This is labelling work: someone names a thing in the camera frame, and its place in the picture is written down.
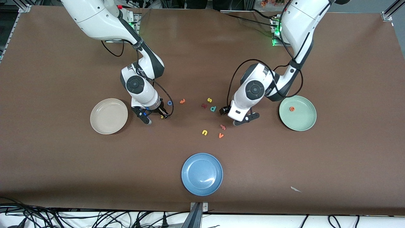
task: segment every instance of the blue plate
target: blue plate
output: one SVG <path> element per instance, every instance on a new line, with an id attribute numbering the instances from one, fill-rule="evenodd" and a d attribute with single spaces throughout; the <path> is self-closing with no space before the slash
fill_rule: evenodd
<path id="1" fill-rule="evenodd" d="M 185 188 L 197 196 L 214 193 L 220 187 L 223 175 L 218 159 L 207 153 L 189 157 L 181 170 Z"/>

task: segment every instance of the white robotic arm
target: white robotic arm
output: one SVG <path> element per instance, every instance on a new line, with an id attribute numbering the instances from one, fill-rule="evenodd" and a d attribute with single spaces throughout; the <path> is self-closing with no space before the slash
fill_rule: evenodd
<path id="1" fill-rule="evenodd" d="M 287 96 L 290 87 L 305 63 L 313 45 L 313 32 L 334 0 L 290 0 L 283 12 L 279 30 L 285 43 L 294 50 L 294 56 L 283 75 L 268 68 L 264 63 L 251 65 L 241 79 L 241 86 L 234 94 L 228 113 L 235 125 L 247 123 L 259 115 L 247 112 L 264 96 L 280 101 Z"/>
<path id="2" fill-rule="evenodd" d="M 132 96 L 131 107 L 136 110 L 134 112 L 138 117 L 138 110 L 143 113 L 147 109 L 151 112 L 156 110 L 167 118 L 169 115 L 163 108 L 162 99 L 146 80 L 162 76 L 164 64 L 124 19 L 127 11 L 119 10 L 113 0 L 62 0 L 62 4 L 88 37 L 102 41 L 125 40 L 142 54 L 142 58 L 121 70 L 121 83 Z M 143 83 L 141 87 L 137 87 L 136 92 L 133 92 L 136 85 L 129 83 L 133 77 Z M 147 116 L 141 119 L 146 124 L 151 123 Z"/>

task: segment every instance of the white plate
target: white plate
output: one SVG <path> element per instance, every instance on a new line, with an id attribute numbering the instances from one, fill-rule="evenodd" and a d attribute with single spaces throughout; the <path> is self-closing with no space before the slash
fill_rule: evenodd
<path id="1" fill-rule="evenodd" d="M 119 131 L 128 119 L 125 104 L 115 98 L 100 101 L 90 114 L 90 124 L 93 129 L 104 135 Z"/>

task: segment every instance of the plate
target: plate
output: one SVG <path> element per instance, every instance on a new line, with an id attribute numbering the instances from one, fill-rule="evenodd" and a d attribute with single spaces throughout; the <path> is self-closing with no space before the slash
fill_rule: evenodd
<path id="1" fill-rule="evenodd" d="M 181 179 L 185 188 L 197 196 L 214 193 L 221 185 L 222 166 L 211 154 L 198 153 L 189 157 L 183 165 Z"/>
<path id="2" fill-rule="evenodd" d="M 115 98 L 100 101 L 90 114 L 90 124 L 93 129 L 103 135 L 119 131 L 128 119 L 125 104 Z"/>
<path id="3" fill-rule="evenodd" d="M 316 121 L 314 105 L 301 96 L 285 98 L 280 104 L 279 114 L 281 121 L 295 131 L 306 131 Z"/>

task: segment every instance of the brown table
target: brown table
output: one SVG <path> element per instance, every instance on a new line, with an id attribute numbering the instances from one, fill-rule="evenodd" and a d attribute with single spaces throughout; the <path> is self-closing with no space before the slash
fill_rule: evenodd
<path id="1" fill-rule="evenodd" d="M 289 61 L 265 25 L 213 10 L 152 10 L 140 34 L 164 61 L 158 81 L 174 115 L 154 115 L 146 126 L 130 111 L 121 131 L 100 135 L 90 112 L 106 98 L 130 102 L 119 72 L 136 52 L 126 45 L 122 57 L 112 56 L 61 7 L 33 6 L 21 16 L 0 64 L 0 195 L 73 208 L 182 211 L 208 201 L 215 212 L 405 213 L 405 64 L 379 14 L 328 13 L 317 27 L 300 95 L 318 118 L 305 132 L 286 128 L 279 102 L 267 99 L 254 106 L 261 117 L 240 127 L 201 108 L 208 97 L 217 109 L 225 105 L 244 60 Z M 201 152 L 224 169 L 207 197 L 189 193 L 180 175 Z"/>

